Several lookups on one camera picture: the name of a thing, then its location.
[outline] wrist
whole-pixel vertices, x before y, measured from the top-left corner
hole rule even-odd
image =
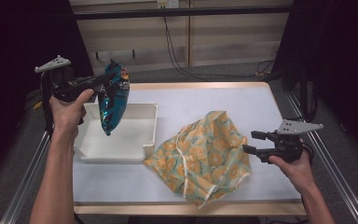
[[[310,183],[309,185],[307,185],[305,188],[300,189],[299,193],[307,198],[307,197],[313,197],[315,194],[319,194],[320,190],[319,187],[316,185],[315,182]]]
[[[72,151],[74,149],[75,138],[68,132],[61,132],[60,130],[54,130],[51,136],[50,145],[53,148],[57,148],[59,151]]]

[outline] hand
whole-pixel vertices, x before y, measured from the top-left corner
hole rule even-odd
[[[83,91],[75,101],[66,103],[51,96],[49,103],[54,119],[54,132],[75,139],[78,134],[77,124],[86,116],[85,104],[94,90]]]
[[[270,156],[268,159],[286,174],[300,194],[316,185],[312,170],[310,169],[310,156],[307,151],[304,150],[300,159],[292,163],[287,163],[282,158],[276,156]]]

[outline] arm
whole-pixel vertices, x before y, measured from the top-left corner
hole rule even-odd
[[[48,148],[46,170],[34,202],[30,223],[74,223],[72,169],[77,124],[86,115],[83,104],[93,90],[83,91],[76,101],[64,103],[51,97],[54,132]]]
[[[310,169],[310,158],[303,152],[298,161],[287,163],[279,157],[271,156],[269,160],[277,165],[290,179],[296,190],[302,195],[310,224],[335,223],[324,201]]]

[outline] person's left hand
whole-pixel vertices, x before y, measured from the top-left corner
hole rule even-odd
[[[94,93],[94,90],[83,91],[75,101],[66,103],[51,96],[49,103],[54,118],[54,132],[60,135],[77,137],[77,124],[86,115],[83,106]]]

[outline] cable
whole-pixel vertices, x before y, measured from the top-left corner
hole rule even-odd
[[[202,77],[198,77],[198,76],[220,76],[220,77],[255,77],[255,75],[248,75],[248,76],[238,76],[238,75],[228,75],[228,74],[208,74],[208,73],[204,73],[204,74],[194,74],[191,72],[186,71],[184,68],[182,68],[179,64],[179,62],[176,59],[176,55],[175,55],[175,51],[173,49],[173,43],[172,43],[172,39],[171,39],[171,34],[170,34],[170,30],[168,29],[168,24],[167,24],[167,20],[164,17],[164,22],[165,22],[165,35],[166,35],[166,39],[167,39],[167,45],[168,45],[168,52],[170,54],[170,59],[171,59],[171,63],[172,66],[175,68],[176,71],[178,71],[180,74],[184,75],[184,76],[190,76],[190,77],[194,77],[194,78],[198,78],[201,79],[203,81],[210,81],[207,80],[205,78]],[[173,58],[176,62],[176,65],[173,62],[172,59],[172,55],[171,55],[171,51],[172,51],[172,55]]]
[[[74,218],[77,223],[84,224],[84,222],[80,219],[76,212],[74,212]]]
[[[256,73],[257,73],[257,74],[262,74],[262,73],[264,73],[264,72],[267,70],[267,68],[269,68],[269,66],[270,66],[273,62],[275,62],[275,59],[274,59],[274,60],[266,60],[266,61],[260,62],[260,63],[257,65]],[[268,63],[268,64],[267,64],[267,66],[260,72],[259,68],[260,68],[260,65],[261,65],[262,63]]]

